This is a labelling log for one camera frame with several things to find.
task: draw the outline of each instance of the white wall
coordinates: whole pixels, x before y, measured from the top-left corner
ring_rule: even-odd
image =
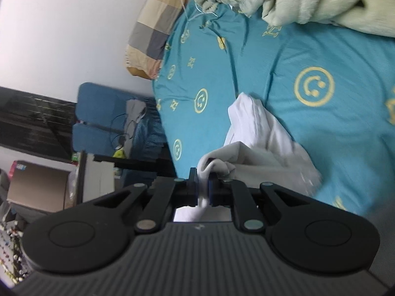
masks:
[[[0,86],[74,102],[86,81],[152,94],[124,67],[144,1],[1,0]]]
[[[8,174],[14,160],[24,160],[30,163],[67,171],[72,171],[76,168],[74,165],[69,163],[62,163],[60,161],[36,157],[19,151],[0,147],[0,169],[4,170]]]

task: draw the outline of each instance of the gray cloth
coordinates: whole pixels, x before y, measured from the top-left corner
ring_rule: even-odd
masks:
[[[144,117],[146,111],[147,106],[145,102],[136,99],[126,101],[127,118],[124,127],[124,152],[127,158],[130,158],[130,152],[132,151],[133,135],[136,129],[136,125]]]

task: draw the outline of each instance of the white towel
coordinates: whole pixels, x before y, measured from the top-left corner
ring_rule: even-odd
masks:
[[[175,221],[230,220],[228,208],[209,206],[207,180],[211,172],[225,179],[241,180],[252,188],[272,182],[308,196],[321,184],[320,174],[307,152],[292,141],[260,100],[241,93],[228,114],[232,125],[225,146],[204,155],[197,165],[199,206],[180,208]]]

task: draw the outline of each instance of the yellow object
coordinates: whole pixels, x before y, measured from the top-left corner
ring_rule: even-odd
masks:
[[[113,154],[113,158],[126,159],[125,151],[123,150],[123,148],[116,150],[116,152]]]
[[[325,76],[327,82],[321,80],[321,75],[310,75],[310,72],[320,72]],[[316,83],[318,89],[311,89],[310,85]],[[302,83],[303,93],[300,93],[299,86]],[[320,107],[326,104],[333,96],[335,92],[335,82],[332,75],[325,69],[320,67],[308,67],[304,69],[296,77],[294,85],[294,93],[296,98],[306,106],[309,107]],[[306,99],[306,96],[313,96],[317,98],[316,101]]]
[[[204,109],[206,109],[208,99],[209,99],[209,94],[207,90],[204,88],[200,89],[194,101],[196,113],[202,113]]]
[[[157,111],[160,111],[162,109],[162,105],[160,104],[161,99],[157,100]]]
[[[262,34],[264,37],[265,35],[271,35],[273,38],[278,36],[278,32],[281,30],[282,27],[273,27],[271,25],[267,26],[267,30]]]
[[[333,206],[339,208],[339,209],[343,209],[345,211],[347,211],[346,207],[344,207],[343,205],[343,201],[339,196],[335,197],[335,201],[333,202]]]
[[[177,101],[175,101],[175,99],[173,99],[171,102],[170,108],[174,111],[174,110],[176,110],[178,104],[179,103]]]
[[[175,65],[172,65],[172,66],[170,67],[169,74],[167,75],[167,78],[168,78],[169,80],[174,76],[174,72],[175,72]]]
[[[388,109],[388,112],[390,113],[390,118],[388,119],[388,121],[395,125],[395,98],[393,99],[388,99],[386,101],[386,106]]]
[[[194,63],[195,63],[195,61],[196,61],[196,58],[192,58],[192,57],[190,57],[189,58],[189,61],[188,61],[188,65],[187,65],[187,67],[189,67],[189,68],[193,68],[194,67]]]
[[[218,41],[218,45],[220,47],[221,50],[226,49],[225,46],[225,38],[221,38],[221,37],[217,37],[217,41]]]

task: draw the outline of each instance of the black cable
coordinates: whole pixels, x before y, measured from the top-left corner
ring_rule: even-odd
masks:
[[[108,137],[109,137],[109,140],[110,140],[110,146],[111,146],[111,148],[112,148],[114,151],[123,148],[123,144],[121,145],[121,148],[118,148],[118,149],[117,149],[117,147],[114,147],[113,142],[114,142],[114,140],[115,140],[117,137],[120,137],[120,136],[123,136],[123,135],[126,135],[126,134],[129,136],[129,140],[132,139],[132,138],[134,137],[134,136],[131,136],[129,133],[124,132],[124,133],[117,134],[114,138],[111,139],[111,133],[112,133],[111,130],[112,130],[113,122],[114,122],[115,119],[117,119],[118,117],[121,117],[122,115],[127,115],[127,113],[122,113],[122,114],[120,114],[120,115],[117,115],[117,116],[114,117],[114,118],[111,120],[111,122],[110,122],[110,131],[109,131]],[[135,127],[134,127],[134,128],[136,129],[137,122],[136,122],[135,120],[131,120],[131,121],[128,123],[127,127],[126,127],[126,130],[128,130],[128,128],[129,128],[131,122],[134,122],[134,123],[136,124]]]

